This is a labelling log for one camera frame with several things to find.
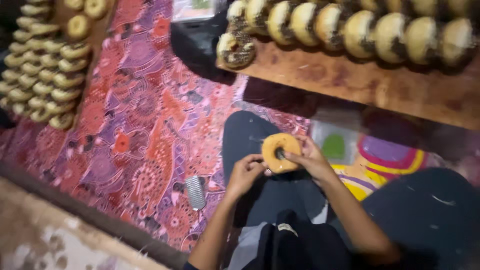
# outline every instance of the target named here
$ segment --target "hand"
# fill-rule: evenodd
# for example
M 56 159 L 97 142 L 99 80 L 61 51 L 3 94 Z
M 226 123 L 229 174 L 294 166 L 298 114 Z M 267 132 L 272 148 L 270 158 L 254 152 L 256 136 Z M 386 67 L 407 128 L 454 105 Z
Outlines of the hand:
M 302 145 L 301 156 L 286 152 L 285 158 L 302 165 L 312 175 L 313 181 L 320 187 L 324 181 L 338 180 L 332 166 L 330 166 L 312 138 L 303 135 L 294 136 Z
M 225 197 L 236 200 L 247 193 L 258 176 L 267 168 L 265 162 L 257 162 L 263 160 L 261 154 L 251 154 L 237 161 L 233 167 Z

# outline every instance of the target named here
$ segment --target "person's right hand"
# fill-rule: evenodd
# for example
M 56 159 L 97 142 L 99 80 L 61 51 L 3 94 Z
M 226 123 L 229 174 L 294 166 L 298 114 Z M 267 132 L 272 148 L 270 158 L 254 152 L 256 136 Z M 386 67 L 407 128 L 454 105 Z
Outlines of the person's right hand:
M 313 177 L 313 181 L 320 187 L 324 181 L 338 181 L 332 166 L 330 166 L 312 138 L 303 135 L 294 136 L 302 145 L 301 156 L 286 152 L 285 158 L 302 165 Z

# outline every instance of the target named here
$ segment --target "green object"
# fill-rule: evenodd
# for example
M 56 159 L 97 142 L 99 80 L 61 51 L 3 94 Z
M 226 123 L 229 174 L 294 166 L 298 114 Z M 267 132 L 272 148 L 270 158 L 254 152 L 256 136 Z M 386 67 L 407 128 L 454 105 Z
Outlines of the green object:
M 324 140 L 322 152 L 327 159 L 342 160 L 345 157 L 345 142 L 338 134 L 330 134 Z

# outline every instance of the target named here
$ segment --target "dark pants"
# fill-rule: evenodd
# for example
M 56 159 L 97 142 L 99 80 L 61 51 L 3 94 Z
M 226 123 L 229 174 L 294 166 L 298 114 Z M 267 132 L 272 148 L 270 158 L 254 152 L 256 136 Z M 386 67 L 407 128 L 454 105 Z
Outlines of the dark pants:
M 236 161 L 260 153 L 261 140 L 280 132 L 247 111 L 225 122 L 223 166 L 225 185 Z M 396 179 L 363 200 L 365 210 L 395 242 L 409 250 L 434 254 L 439 269 L 452 269 L 468 256 L 480 231 L 480 197 L 461 175 L 448 169 L 426 169 Z M 324 197 L 304 172 L 263 177 L 242 198 L 235 226 L 273 223 L 291 209 L 300 219 L 320 213 Z M 331 222 L 351 246 L 340 222 Z

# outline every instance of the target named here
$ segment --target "bagel hole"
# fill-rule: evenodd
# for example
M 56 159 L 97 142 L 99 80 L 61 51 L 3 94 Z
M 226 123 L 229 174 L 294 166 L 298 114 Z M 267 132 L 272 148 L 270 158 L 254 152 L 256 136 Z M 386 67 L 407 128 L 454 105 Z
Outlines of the bagel hole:
M 275 149 L 275 157 L 278 160 L 284 160 L 285 159 L 285 150 L 283 149 L 283 147 L 277 147 Z

